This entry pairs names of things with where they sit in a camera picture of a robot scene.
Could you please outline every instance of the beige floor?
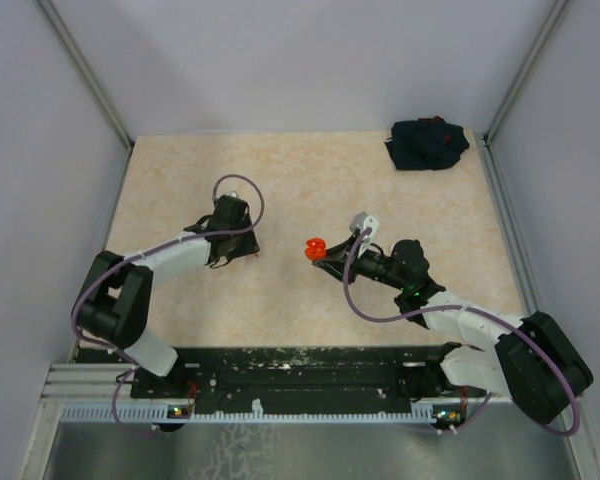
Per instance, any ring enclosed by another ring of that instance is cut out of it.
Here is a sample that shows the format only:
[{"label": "beige floor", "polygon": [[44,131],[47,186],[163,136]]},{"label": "beige floor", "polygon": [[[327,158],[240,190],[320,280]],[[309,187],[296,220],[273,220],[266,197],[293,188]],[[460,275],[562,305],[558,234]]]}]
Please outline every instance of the beige floor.
[{"label": "beige floor", "polygon": [[[360,211],[381,223],[390,248],[417,238],[433,278],[476,303],[521,312],[478,152],[454,168],[397,172],[385,132],[141,137],[120,199],[109,249],[128,252],[172,238],[211,213],[211,188],[226,173],[258,183],[267,201],[258,258],[199,268],[155,291],[150,325],[178,346],[431,344],[449,337],[406,321],[374,325],[354,315],[342,285],[311,267],[305,241],[349,235]],[[246,184],[228,181],[255,211]],[[352,287],[362,310],[393,315],[397,293],[365,279]]]}]

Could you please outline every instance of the black cloth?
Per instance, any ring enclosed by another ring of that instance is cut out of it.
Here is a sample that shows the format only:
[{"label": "black cloth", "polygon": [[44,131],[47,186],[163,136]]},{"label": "black cloth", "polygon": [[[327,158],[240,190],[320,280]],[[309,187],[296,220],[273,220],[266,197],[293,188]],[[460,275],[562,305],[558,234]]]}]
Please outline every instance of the black cloth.
[{"label": "black cloth", "polygon": [[397,122],[385,144],[396,170],[451,168],[469,148],[462,127],[440,117]]}]

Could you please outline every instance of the gray wall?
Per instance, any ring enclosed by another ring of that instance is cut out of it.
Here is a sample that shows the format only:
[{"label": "gray wall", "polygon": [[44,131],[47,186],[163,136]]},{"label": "gray wall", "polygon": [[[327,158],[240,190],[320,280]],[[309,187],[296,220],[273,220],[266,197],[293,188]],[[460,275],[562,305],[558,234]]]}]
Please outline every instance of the gray wall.
[{"label": "gray wall", "polygon": [[572,3],[496,153],[542,297],[595,375],[600,428],[600,0]]},{"label": "gray wall", "polygon": [[66,360],[124,158],[33,2],[0,2],[0,479]]},{"label": "gray wall", "polygon": [[132,135],[486,130],[551,0],[55,0]]}]

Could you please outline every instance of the purple cable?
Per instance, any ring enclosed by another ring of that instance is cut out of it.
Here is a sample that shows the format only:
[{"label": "purple cable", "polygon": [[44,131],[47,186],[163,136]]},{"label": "purple cable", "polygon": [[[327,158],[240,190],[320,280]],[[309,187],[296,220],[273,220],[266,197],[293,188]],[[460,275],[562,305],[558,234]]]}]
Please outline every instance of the purple cable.
[{"label": "purple cable", "polygon": [[[353,258],[356,256],[356,253],[358,252],[358,249],[360,248],[360,244],[362,243],[362,240],[364,240],[364,238],[367,235],[369,235],[370,233],[371,233],[371,228],[367,228],[360,233],[358,238],[356,238],[356,241],[353,242],[351,251],[349,252],[349,255],[347,256],[347,261],[344,264],[344,273],[343,273],[343,277],[342,277],[342,284],[344,286],[344,296],[347,299],[347,303],[351,307],[351,310],[353,310],[356,315],[358,315],[359,317],[361,317],[364,320],[367,320],[369,322],[388,323],[388,322],[395,322],[397,320],[407,319],[410,317],[414,317],[416,315],[421,315],[423,313],[442,312],[445,310],[462,310],[463,308],[465,308],[462,305],[438,305],[435,307],[425,307],[425,308],[421,308],[419,310],[413,310],[411,312],[403,313],[403,314],[396,315],[393,317],[386,317],[386,318],[371,317],[371,316],[367,315],[366,313],[360,311],[358,309],[358,307],[356,307],[356,305],[353,303],[353,299],[351,298],[351,293],[349,292],[348,279],[349,279],[349,272],[351,270],[351,264],[353,263]],[[498,318],[495,315],[493,315],[489,312],[485,312],[484,310],[481,310],[476,307],[466,307],[466,310],[468,312],[480,315],[481,317],[486,318],[487,320],[490,320],[491,322],[501,326],[502,328],[509,330],[515,336],[520,338],[520,340],[522,340],[524,343],[526,343],[527,346],[531,350],[533,350],[533,352],[535,354],[537,354],[542,359],[543,362],[545,362],[547,364],[549,369],[553,372],[553,374],[558,379],[558,382],[560,382],[560,386],[564,389],[565,393],[567,394],[567,398],[569,399],[569,404],[571,405],[571,409],[573,410],[573,425],[571,425],[571,428],[569,428],[569,430],[564,430],[564,431],[556,430],[552,427],[549,427],[548,425],[543,425],[541,423],[539,423],[538,425],[540,425],[546,431],[553,433],[554,435],[561,436],[561,437],[570,437],[572,435],[575,435],[575,433],[580,428],[580,410],[578,409],[578,403],[576,401],[575,395],[573,394],[573,390],[571,389],[571,385],[569,385],[569,382],[567,381],[567,379],[565,378],[563,373],[560,371],[560,368],[555,364],[555,362],[553,360],[551,360],[549,355],[547,355],[545,353],[545,351],[542,350],[538,346],[538,344],[536,344],[531,338],[529,338],[529,336],[527,336],[526,334],[524,334],[517,328],[509,325],[507,322],[505,322],[501,318]],[[483,405],[486,405],[489,398],[490,397],[487,397],[487,399],[485,399],[486,401],[483,402]],[[482,410],[481,409],[476,410],[476,412],[471,416],[471,418],[475,418],[476,414],[480,413],[480,411],[482,411]]]},{"label": "purple cable", "polygon": [[[93,282],[93,284],[89,288],[87,288],[82,295],[80,295],[80,298],[78,298],[78,301],[76,302],[75,306],[73,307],[73,310],[71,311],[71,330],[73,330],[73,333],[75,334],[75,336],[78,337],[78,340],[84,340],[84,341],[92,343],[94,345],[98,345],[100,347],[105,347],[109,350],[112,350],[113,352],[117,353],[120,357],[122,357],[124,360],[129,362],[131,365],[133,365],[135,367],[139,367],[138,363],[133,358],[131,358],[129,355],[127,355],[123,350],[117,348],[116,346],[114,346],[108,342],[104,342],[102,340],[97,340],[95,338],[87,337],[84,333],[82,333],[82,329],[78,326],[78,312],[84,305],[84,302],[86,302],[87,299],[89,298],[89,295],[91,295],[94,292],[94,290],[102,284],[102,282],[104,282],[111,275],[119,272],[120,269],[122,269],[126,265],[129,265],[130,263],[140,260],[141,258],[149,257],[151,255],[155,255],[156,253],[160,253],[163,250],[166,250],[167,248],[177,245],[181,242],[186,243],[186,242],[191,242],[193,240],[197,240],[199,238],[214,237],[214,236],[219,236],[219,235],[242,235],[243,233],[250,232],[251,230],[256,228],[256,225],[258,225],[260,223],[260,221],[262,220],[262,216],[264,215],[264,196],[262,195],[260,188],[258,188],[258,186],[255,184],[255,182],[253,182],[253,180],[245,177],[244,175],[239,175],[237,173],[230,173],[228,175],[224,175],[224,176],[220,177],[218,179],[218,181],[215,183],[215,185],[213,186],[213,190],[212,190],[213,201],[215,202],[217,199],[218,187],[220,186],[220,184],[222,182],[224,182],[228,178],[237,178],[239,180],[243,180],[243,181],[247,182],[249,185],[251,185],[253,187],[253,189],[258,194],[258,198],[260,199],[260,212],[258,213],[258,217],[255,219],[255,221],[250,226],[241,228],[239,230],[222,230],[219,232],[196,233],[191,236],[184,237],[182,239],[169,240],[168,242],[162,243],[162,244],[152,247],[148,250],[145,250],[141,254],[139,253],[137,255],[127,257],[124,260],[122,260],[120,263],[117,263],[115,266],[111,267],[109,270],[107,270],[102,275],[100,275],[100,277],[98,277]],[[151,432],[150,434],[147,434],[146,432],[139,432],[139,431],[136,431],[135,429],[131,429],[131,428],[125,426],[120,421],[120,417],[118,416],[118,413],[116,411],[117,398],[120,393],[120,390],[122,389],[122,385],[124,384],[125,380],[131,376],[133,371],[134,371],[133,368],[130,369],[129,371],[127,371],[123,375],[120,382],[118,382],[118,386],[115,389],[113,398],[111,400],[111,408],[112,408],[113,418],[121,428],[123,428],[124,430],[126,430],[130,433],[137,434],[137,435],[140,435],[143,437],[152,436],[153,432]]]}]

